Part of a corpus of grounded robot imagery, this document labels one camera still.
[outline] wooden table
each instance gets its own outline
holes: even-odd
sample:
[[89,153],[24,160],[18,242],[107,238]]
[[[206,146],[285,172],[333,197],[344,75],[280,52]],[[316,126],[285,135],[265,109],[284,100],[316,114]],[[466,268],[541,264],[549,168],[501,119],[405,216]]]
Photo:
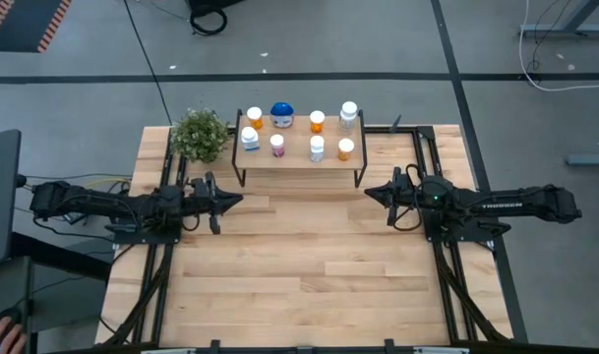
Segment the wooden table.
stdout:
[[[459,127],[434,128],[446,178],[474,188]],[[158,184],[167,135],[168,128],[145,128],[132,195]],[[414,163],[411,139],[367,134],[366,143],[369,166],[359,189],[348,172],[325,170],[254,170],[241,188],[231,146],[210,165],[191,163],[187,176],[212,170],[219,188],[245,199],[219,220],[221,235],[211,235],[206,220],[197,231],[184,231],[174,251],[160,345],[209,347],[220,339],[222,347],[382,346],[385,338],[396,345],[448,344],[423,229],[387,227],[387,212],[363,194],[385,184],[394,166]],[[416,222],[410,214],[404,225]],[[109,325],[120,325],[138,300],[147,247],[136,246],[113,266],[102,311]],[[471,297],[511,336],[492,254],[475,244],[461,243],[460,250]],[[460,306],[454,310],[464,337]],[[144,340],[153,314],[150,304]],[[96,341],[109,335],[101,325]]]

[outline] person's hand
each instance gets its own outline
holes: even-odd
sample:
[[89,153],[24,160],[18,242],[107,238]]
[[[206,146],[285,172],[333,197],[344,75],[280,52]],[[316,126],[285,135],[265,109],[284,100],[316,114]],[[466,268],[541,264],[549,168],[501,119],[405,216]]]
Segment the person's hand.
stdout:
[[[0,321],[0,354],[22,354],[26,345],[28,338],[22,333],[22,325],[13,325],[11,321],[10,318],[4,318]],[[13,329],[2,338],[2,334],[9,325],[13,325]]]

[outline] green plant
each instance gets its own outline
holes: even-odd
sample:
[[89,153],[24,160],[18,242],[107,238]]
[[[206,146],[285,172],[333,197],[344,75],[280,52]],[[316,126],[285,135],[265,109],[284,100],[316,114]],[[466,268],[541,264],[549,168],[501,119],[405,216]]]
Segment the green plant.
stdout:
[[172,128],[170,142],[174,151],[190,161],[213,162],[229,140],[227,123],[214,112],[188,109],[188,114]]

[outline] pill bottle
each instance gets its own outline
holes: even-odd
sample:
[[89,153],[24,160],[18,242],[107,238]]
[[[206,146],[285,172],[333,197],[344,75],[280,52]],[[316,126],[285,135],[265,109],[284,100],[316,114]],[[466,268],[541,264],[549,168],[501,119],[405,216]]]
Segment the pill bottle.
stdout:
[[270,137],[270,147],[272,148],[272,155],[275,157],[282,157],[285,153],[283,148],[283,136],[275,134]]
[[354,142],[351,139],[341,139],[338,142],[338,159],[346,161],[351,156],[351,152],[354,150]]
[[322,111],[314,111],[310,113],[310,130],[314,134],[323,131],[323,122],[326,120],[326,114]]
[[340,129],[348,132],[354,128],[354,121],[356,120],[356,113],[358,113],[358,106],[352,101],[347,101],[342,104],[340,110],[340,119],[338,125]]
[[326,141],[323,137],[314,136],[310,138],[310,159],[313,162],[319,162],[323,159],[324,146]]
[[242,145],[244,150],[253,151],[260,148],[260,142],[258,142],[258,132],[253,127],[244,127],[242,129]]
[[288,128],[292,125],[294,109],[290,104],[278,102],[270,109],[270,120],[277,128]]
[[247,110],[247,117],[249,118],[249,123],[255,130],[259,130],[264,126],[264,122],[262,121],[262,109],[259,107],[251,107]]

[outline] blue cap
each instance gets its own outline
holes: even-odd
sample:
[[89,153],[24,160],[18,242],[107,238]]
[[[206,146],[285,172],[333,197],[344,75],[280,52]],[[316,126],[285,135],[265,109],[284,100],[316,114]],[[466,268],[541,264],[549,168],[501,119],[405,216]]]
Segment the blue cap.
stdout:
[[272,106],[272,108],[270,109],[270,115],[274,115],[274,116],[292,115],[292,113],[294,113],[294,112],[295,112],[295,110],[292,109],[290,104],[285,103],[285,102],[278,102],[278,103],[274,104]]

